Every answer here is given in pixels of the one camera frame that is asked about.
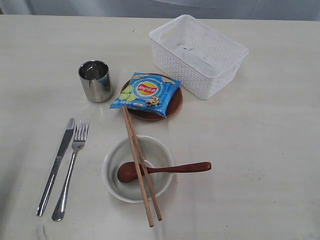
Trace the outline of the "blue chips bag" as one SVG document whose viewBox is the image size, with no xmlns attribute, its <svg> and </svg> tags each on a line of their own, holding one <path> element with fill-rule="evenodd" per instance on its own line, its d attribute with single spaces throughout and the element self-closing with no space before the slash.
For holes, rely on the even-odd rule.
<svg viewBox="0 0 320 240">
<path fill-rule="evenodd" d="M 166 118 L 169 102 L 180 86 L 180 81 L 161 74 L 135 72 L 109 107 L 120 109 L 127 106 Z"/>
</svg>

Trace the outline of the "white ceramic patterned bowl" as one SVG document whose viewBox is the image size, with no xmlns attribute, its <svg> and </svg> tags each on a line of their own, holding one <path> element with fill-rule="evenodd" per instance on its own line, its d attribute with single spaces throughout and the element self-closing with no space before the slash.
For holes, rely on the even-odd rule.
<svg viewBox="0 0 320 240">
<path fill-rule="evenodd" d="M 145 165 L 149 168 L 165 168 L 174 165 L 169 149 L 159 140 L 145 135 L 138 136 Z M 102 177 L 107 190 L 115 198 L 127 203 L 142 203 L 142 193 L 137 179 L 129 183 L 118 180 L 117 173 L 120 166 L 126 162 L 133 162 L 130 142 L 127 138 L 120 141 L 106 155 L 102 165 Z M 160 196 L 170 185 L 173 174 L 167 172 L 152 173 L 150 175 L 155 195 Z"/>
</svg>

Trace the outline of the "wooden chopstick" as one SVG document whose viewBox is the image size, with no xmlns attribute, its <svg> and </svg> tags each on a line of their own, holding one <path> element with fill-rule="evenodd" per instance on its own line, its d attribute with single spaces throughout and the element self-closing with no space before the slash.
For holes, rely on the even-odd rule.
<svg viewBox="0 0 320 240">
<path fill-rule="evenodd" d="M 149 189 L 149 192 L 150 192 L 151 200 L 153 202 L 153 206 L 154 206 L 154 209 L 155 209 L 155 213 L 156 213 L 157 219 L 158 219 L 158 221 L 161 221 L 163 218 L 162 218 L 162 213 L 161 213 L 161 210 L 160 210 L 160 206 L 159 206 L 159 203 L 158 203 L 155 191 L 154 191 L 152 180 L 151 180 L 151 178 L 150 178 L 150 176 L 149 176 L 149 174 L 147 172 L 146 165 L 145 165 L 145 157 L 144 157 L 144 155 L 142 153 L 142 149 L 140 147 L 140 143 L 139 143 L 139 140 L 138 140 L 134 125 L 132 123 L 132 120 L 131 120 L 131 117 L 130 117 L 130 114 L 129 114 L 129 111 L 128 111 L 128 108 L 127 108 L 126 105 L 125 105 L 125 110 L 126 110 L 126 113 L 128 115 L 129 124 L 130 124 L 130 128 L 131 128 L 132 136 L 133 136 L 133 141 L 134 141 L 135 149 L 137 151 L 139 167 L 140 167 L 140 165 L 142 166 L 142 170 L 143 170 L 144 176 L 145 176 L 146 181 L 147 181 L 148 189 Z"/>
<path fill-rule="evenodd" d="M 129 139 L 129 143 L 130 143 L 130 148 L 131 148 L 131 152 L 132 152 L 132 156 L 133 156 L 133 160 L 134 160 L 134 168 L 135 168 L 135 171 L 137 173 L 138 182 L 139 182 L 140 191 L 141 191 L 141 195 L 142 195 L 142 199 L 143 199 L 143 203 L 144 203 L 144 207 L 145 207 L 145 211 L 146 211 L 146 215 L 147 215 L 148 224 L 149 224 L 149 227 L 152 228 L 152 227 L 154 227 L 155 224 L 154 224 L 154 220 L 153 220 L 153 216 L 152 216 L 149 200 L 148 200 L 148 197 L 147 197 L 147 193 L 146 193 L 146 189 L 145 189 L 142 173 L 141 173 L 141 170 L 140 170 L 140 165 L 139 165 L 139 161 L 138 161 L 138 153 L 137 153 L 137 150 L 136 150 L 136 147 L 135 147 L 133 134 L 132 134 L 130 123 L 129 123 L 129 117 L 127 115 L 125 107 L 126 106 L 122 107 L 122 112 L 123 112 L 123 115 L 124 115 L 125 126 L 126 126 L 127 135 L 128 135 L 128 139 Z"/>
</svg>

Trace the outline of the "brown wooden spoon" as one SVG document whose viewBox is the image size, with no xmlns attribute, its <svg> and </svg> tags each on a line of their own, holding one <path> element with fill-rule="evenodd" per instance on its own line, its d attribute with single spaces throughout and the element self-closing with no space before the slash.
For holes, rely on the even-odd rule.
<svg viewBox="0 0 320 240">
<path fill-rule="evenodd" d="M 184 164 L 170 167 L 146 167 L 149 174 L 153 173 L 198 173 L 212 169 L 212 164 L 208 161 L 191 164 Z M 117 178 L 122 183 L 130 183 L 138 178 L 134 162 L 126 162 L 120 166 L 117 171 Z"/>
</svg>

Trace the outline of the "white perforated plastic basket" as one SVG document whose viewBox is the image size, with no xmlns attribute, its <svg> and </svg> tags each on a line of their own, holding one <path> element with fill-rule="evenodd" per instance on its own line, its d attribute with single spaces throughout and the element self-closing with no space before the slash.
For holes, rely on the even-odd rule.
<svg viewBox="0 0 320 240">
<path fill-rule="evenodd" d="M 149 33 L 152 60 L 200 100 L 235 77 L 249 50 L 191 15 L 180 15 Z"/>
</svg>

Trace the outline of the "stainless steel cup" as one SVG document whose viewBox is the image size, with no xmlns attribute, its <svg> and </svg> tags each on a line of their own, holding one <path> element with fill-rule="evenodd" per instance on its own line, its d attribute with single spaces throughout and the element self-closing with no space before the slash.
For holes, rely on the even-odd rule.
<svg viewBox="0 0 320 240">
<path fill-rule="evenodd" d="M 87 99 L 94 103 L 107 101 L 113 95 L 109 66 L 100 60 L 84 62 L 78 75 Z"/>
</svg>

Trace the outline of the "stainless steel fork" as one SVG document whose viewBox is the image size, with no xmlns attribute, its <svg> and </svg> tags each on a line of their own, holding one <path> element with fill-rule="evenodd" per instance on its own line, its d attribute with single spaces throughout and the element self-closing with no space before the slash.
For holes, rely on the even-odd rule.
<svg viewBox="0 0 320 240">
<path fill-rule="evenodd" d="M 77 154 L 80 150 L 82 150 L 85 146 L 88 131 L 90 124 L 86 120 L 79 120 L 75 126 L 75 133 L 73 137 L 73 141 L 71 144 L 72 155 L 69 163 L 68 171 L 64 180 L 64 184 L 59 196 L 59 199 L 56 203 L 54 211 L 52 213 L 51 219 L 53 221 L 61 221 L 66 212 L 67 200 L 68 200 L 68 192 L 70 187 L 70 182 L 72 178 L 73 169 L 75 166 Z"/>
</svg>

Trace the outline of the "stainless steel knife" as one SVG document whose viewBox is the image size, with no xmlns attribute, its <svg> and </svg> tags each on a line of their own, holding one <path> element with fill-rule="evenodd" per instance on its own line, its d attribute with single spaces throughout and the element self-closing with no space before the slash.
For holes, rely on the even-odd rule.
<svg viewBox="0 0 320 240">
<path fill-rule="evenodd" d="M 67 148 L 69 147 L 70 141 L 71 141 L 72 136 L 74 134 L 74 129 L 75 129 L 75 119 L 70 118 L 70 120 L 67 124 L 67 127 L 65 129 L 63 138 L 61 140 L 61 143 L 60 143 L 57 155 L 55 157 L 51 172 L 49 174 L 47 183 L 45 185 L 45 188 L 44 188 L 41 200 L 39 202 L 37 211 L 36 211 L 36 215 L 39 217 L 43 215 L 43 213 L 46 209 L 46 206 L 47 206 L 48 200 L 50 198 L 52 188 L 53 188 L 61 161 L 64 157 L 64 154 L 65 154 Z"/>
</svg>

